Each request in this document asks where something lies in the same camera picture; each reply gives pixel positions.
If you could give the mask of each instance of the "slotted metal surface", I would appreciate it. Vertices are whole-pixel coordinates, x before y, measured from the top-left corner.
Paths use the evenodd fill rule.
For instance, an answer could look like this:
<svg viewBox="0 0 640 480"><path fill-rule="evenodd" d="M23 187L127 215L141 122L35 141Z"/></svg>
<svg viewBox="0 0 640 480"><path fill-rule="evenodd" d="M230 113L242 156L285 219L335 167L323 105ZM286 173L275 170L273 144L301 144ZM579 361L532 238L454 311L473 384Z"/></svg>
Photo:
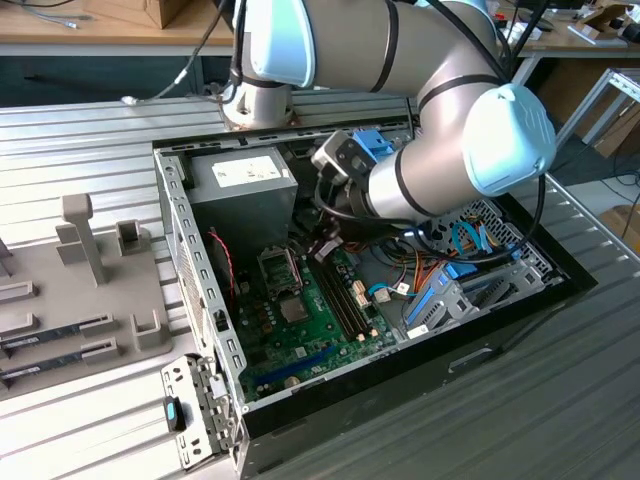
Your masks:
<svg viewBox="0 0 640 480"><path fill-rule="evenodd" d="M402 99L296 97L308 124L404 114ZM222 131L214 105L167 100L0 111L0 236L53 239L57 197L93 195L92 227L137 218L154 237L174 335L163 357L0 402L0 478L183 476L161 407L161 366L193 351L168 261L150 141ZM530 211L535 183L516 197ZM545 227L599 285L524 343L265 479L637 478L640 264L550 183ZM231 479L230 460L189 478Z"/></svg>

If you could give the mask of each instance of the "black cable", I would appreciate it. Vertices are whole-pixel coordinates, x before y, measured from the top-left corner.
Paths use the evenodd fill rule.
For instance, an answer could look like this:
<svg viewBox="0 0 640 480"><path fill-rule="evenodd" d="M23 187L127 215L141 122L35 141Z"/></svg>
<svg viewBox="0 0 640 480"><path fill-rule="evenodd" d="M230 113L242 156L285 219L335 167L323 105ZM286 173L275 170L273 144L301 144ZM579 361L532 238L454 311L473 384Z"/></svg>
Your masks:
<svg viewBox="0 0 640 480"><path fill-rule="evenodd" d="M497 253L488 255L486 257L481 258L460 258L460 257L451 257L443 252L435 250L431 248L421 237L421 231L419 228L414 229L415 239L420 244L420 246L432 257L437 258L439 260L445 260L447 262L454 263L466 263L466 264L481 264L481 263L491 263L496 260L500 260L502 258L510 257L513 253L520 250L524 245L526 245L531 237L533 236L536 228L540 224L540 219L542 218L542 211L544 210L544 200L546 196L546 175L542 174L538 178L538 203L536 205L536 211L533 217L533 221L531 223L531 227L529 231L511 248Z"/></svg>
<svg viewBox="0 0 640 480"><path fill-rule="evenodd" d="M173 82L171 82L169 85L167 85L160 93L154 95L151 98L148 98L148 99L145 99L145 100L139 100L139 99L133 98L133 97L123 97L122 101L124 103L126 103L127 105L137 105L137 104L140 104L140 103L147 103L147 102L151 102L153 100L158 100L160 98L163 98L166 94L168 94L174 88L176 88L176 86L179 85L180 82L182 82L184 77L186 77L189 74L189 69L191 68L193 63L196 61L196 58L200 54L200 51L204 48L205 44L207 43L207 40L211 36L211 33L213 32L213 30L216 28L216 26L220 22L220 18L222 17L222 12L225 9L225 7L227 6L227 2L228 2L228 0L221 0L220 1L220 5L217 8L216 14L213 17L213 20L211 21L211 23L209 24L209 27L207 27L207 30L204 32L204 35L202 35L202 39L200 40L200 43L193 50L193 53L189 57L189 60L187 61L186 66L180 71L180 73L178 74L178 76L175 78L175 80Z"/></svg>
<svg viewBox="0 0 640 480"><path fill-rule="evenodd" d="M629 212L629 216L627 217L627 223L624 226L624 230L622 231L622 237L620 237L622 240L624 240L624 236L627 234L627 231L629 230L629 225L631 225L631 219L633 218L633 213L636 210L636 205L638 205L638 202L640 201L640 193L638 193L638 195L636 196L636 199L633 201L633 205L631 205L631 211Z"/></svg>
<svg viewBox="0 0 640 480"><path fill-rule="evenodd" d="M405 102L407 103L407 116L409 118L409 133L411 135L411 140L416 139L415 126L413 124L413 113L411 113L411 101L409 98L405 98Z"/></svg>
<svg viewBox="0 0 640 480"><path fill-rule="evenodd" d="M232 86L231 95L228 98L220 98L220 103L228 105L233 102L238 92L238 87L242 84L244 72L242 71L242 57L244 54L244 28L247 19L247 0L241 0L238 7L238 18L236 20L236 29L233 32L233 57L231 59L231 68L229 69L229 82L223 91Z"/></svg>
<svg viewBox="0 0 640 480"><path fill-rule="evenodd" d="M500 63L496 60L493 54L484 46L484 44L480 41L480 39L476 36L475 33L471 31L471 29L464 23L458 16L449 10L449 7L445 6L440 0L429 0L429 4L435 8L438 12L442 14L449 22L456 27L460 33L462 33L469 42L476 48L478 53L485 59L491 70L494 71L496 76L500 79L502 83L509 83L511 78L510 74L507 74Z"/></svg>
<svg viewBox="0 0 640 480"><path fill-rule="evenodd" d="M540 5L538 5L538 8L536 8L531 14L531 18L529 18L529 22L527 23L527 28L525 28L524 32L522 32L522 35L520 35L518 43L516 43L516 46L511 53L514 64L515 59L518 58L518 55L520 55L520 52L524 48L525 43L527 43L527 40L529 40L531 32L533 32L533 29L536 28L536 25L542 18L542 15L544 15L544 12L547 10L549 3L551 3L551 0L543 0Z"/></svg>
<svg viewBox="0 0 640 480"><path fill-rule="evenodd" d="M496 36L498 37L498 40L500 40L500 45L502 46L502 51L500 52L502 68L510 69L511 48L509 47L509 43L507 42L504 33L502 33L499 28L496 28Z"/></svg>
<svg viewBox="0 0 640 480"><path fill-rule="evenodd" d="M509 38L511 38L511 33L513 32L513 26L516 24L518 20L518 10L520 8L520 2L516 3L516 8L513 11L513 17L511 18L511 26L509 27L509 33L507 34L507 45L509 46ZM515 66L516 57L513 56L513 51L511 50L511 46L509 46L509 61L507 65L509 66L509 72L513 72Z"/></svg>
<svg viewBox="0 0 640 480"><path fill-rule="evenodd" d="M627 118L625 120L624 123L622 123L620 126L618 126L618 128L616 128L615 130L612 131L608 131L607 133L605 133L602 137L598 138L597 140L592 140L590 143L588 143L587 145L585 145L583 148L580 149L580 151L578 153L576 153L575 155L573 155L569 160L567 160L564 163L561 163L560 165L558 165L557 167L555 167L554 169L551 170L551 173L555 174L558 171L560 171L561 169L563 169L564 167L566 167L567 165L569 165L570 163L573 163L574 160L576 160L580 155L582 155L589 147L593 147L593 145L595 145L598 142L603 142L604 140L606 140L607 138L611 137L612 135L618 133L620 130L622 130L625 126L627 126L629 124L630 121L636 119L638 117L638 115L640 114L640 112L636 112L633 115L631 115L629 118ZM638 125L640 125L640 119L638 119L638 121L636 122L636 124L633 126L633 128L631 129L631 131L635 130Z"/></svg>
<svg viewBox="0 0 640 480"><path fill-rule="evenodd" d="M611 187L611 185L609 185L607 182L605 182L604 180L600 180L602 182L602 184L607 187L609 190L611 190L613 193L615 193L616 195L618 195L620 198L622 198L623 200L626 200L629 203L632 203L633 200L631 200L629 197L622 195L620 192L616 191L614 188Z"/></svg>
<svg viewBox="0 0 640 480"><path fill-rule="evenodd" d="M347 220L349 222L356 223L375 223L378 225L405 225L409 227L415 227L416 223L413 220L407 220L405 218L383 218L383 217L371 217L368 215L352 215L347 212L342 212L340 210L336 210L333 207L330 207L327 202L322 199L322 195L320 195L320 186L323 182L322 178L318 178L318 182L316 183L316 188L313 193L313 199L316 202L316 205L327 212L330 215L333 215L336 218L341 220Z"/></svg>
<svg viewBox="0 0 640 480"><path fill-rule="evenodd" d="M67 3L75 2L76 0L64 0L62 2L50 3L48 5L38 5L35 3L23 3L18 0L0 0L4 3L10 3L11 5L20 5L21 7L33 7L33 8L53 8L53 7L61 7L62 5L66 5Z"/></svg>

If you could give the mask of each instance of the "sticker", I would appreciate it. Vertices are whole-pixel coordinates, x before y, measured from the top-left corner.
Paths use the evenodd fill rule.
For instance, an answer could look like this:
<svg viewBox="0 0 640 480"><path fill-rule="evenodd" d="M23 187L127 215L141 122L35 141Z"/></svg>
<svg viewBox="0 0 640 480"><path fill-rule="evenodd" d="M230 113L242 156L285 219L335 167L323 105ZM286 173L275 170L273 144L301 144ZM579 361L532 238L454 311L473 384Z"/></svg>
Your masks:
<svg viewBox="0 0 640 480"><path fill-rule="evenodd" d="M19 370L17 372L6 373L2 375L2 379L8 380L10 378L24 377L25 375L30 375L32 373L37 373L39 371L40 371L40 367L25 368L24 370Z"/></svg>
<svg viewBox="0 0 640 480"><path fill-rule="evenodd" d="M420 335L424 335L425 333L429 333L429 329L426 327L426 325L420 325L419 327L409 330L407 332L407 335L409 336L409 338L416 338Z"/></svg>
<svg viewBox="0 0 640 480"><path fill-rule="evenodd" d="M269 156L220 162L211 168L221 188L280 178L280 172Z"/></svg>
<svg viewBox="0 0 640 480"><path fill-rule="evenodd" d="M396 287L396 291L397 291L400 295L406 295L407 293L409 293L409 284L407 284L407 283L400 283L400 284Z"/></svg>
<svg viewBox="0 0 640 480"><path fill-rule="evenodd" d="M16 348L22 345L29 345L30 343L37 343L40 339L38 337L25 338L24 340L16 340L15 342L5 343L2 348Z"/></svg>

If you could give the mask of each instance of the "metal bracket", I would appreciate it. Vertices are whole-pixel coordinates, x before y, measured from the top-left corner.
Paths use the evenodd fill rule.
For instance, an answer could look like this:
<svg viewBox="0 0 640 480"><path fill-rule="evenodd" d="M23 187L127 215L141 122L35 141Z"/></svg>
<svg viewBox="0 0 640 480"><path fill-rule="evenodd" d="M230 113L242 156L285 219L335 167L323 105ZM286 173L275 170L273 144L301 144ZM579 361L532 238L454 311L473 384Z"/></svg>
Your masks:
<svg viewBox="0 0 640 480"><path fill-rule="evenodd" d="M165 395L178 400L184 415L185 429L176 437L182 468L188 470L233 448L238 420L215 359L180 357L161 375Z"/></svg>

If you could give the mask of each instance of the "wooden table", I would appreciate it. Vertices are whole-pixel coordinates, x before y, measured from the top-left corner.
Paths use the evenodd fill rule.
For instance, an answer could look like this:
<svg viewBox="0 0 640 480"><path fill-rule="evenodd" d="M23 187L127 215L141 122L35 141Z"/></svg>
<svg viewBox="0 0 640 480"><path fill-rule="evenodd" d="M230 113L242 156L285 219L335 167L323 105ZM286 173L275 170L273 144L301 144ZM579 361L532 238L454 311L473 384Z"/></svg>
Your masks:
<svg viewBox="0 0 640 480"><path fill-rule="evenodd" d="M56 15L85 13L82 0L40 10ZM215 11L211 0L193 0L163 30L95 14L91 14L94 20L78 21L80 28L74 30L0 2L0 56L186 56L200 42ZM221 20L201 54L228 56L232 45L233 34Z"/></svg>
<svg viewBox="0 0 640 480"><path fill-rule="evenodd" d="M499 9L507 19L513 16L513 6L504 3ZM640 58L640 44L628 47L596 47L568 30L573 22L551 20L553 31L543 32L539 40L529 40L520 52L524 61L514 76L514 83L523 85L543 58Z"/></svg>

